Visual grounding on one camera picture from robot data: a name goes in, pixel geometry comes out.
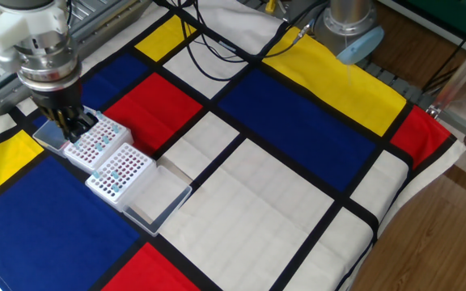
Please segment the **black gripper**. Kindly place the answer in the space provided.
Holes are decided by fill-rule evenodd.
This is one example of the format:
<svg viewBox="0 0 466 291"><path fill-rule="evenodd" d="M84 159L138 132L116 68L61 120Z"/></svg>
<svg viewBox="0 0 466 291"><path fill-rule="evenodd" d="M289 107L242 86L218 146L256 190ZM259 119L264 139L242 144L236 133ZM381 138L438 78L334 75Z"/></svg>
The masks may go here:
<svg viewBox="0 0 466 291"><path fill-rule="evenodd" d="M61 129L64 138L75 143L99 120L82 104L82 83L77 80L58 91L34 91L32 100Z"/></svg>

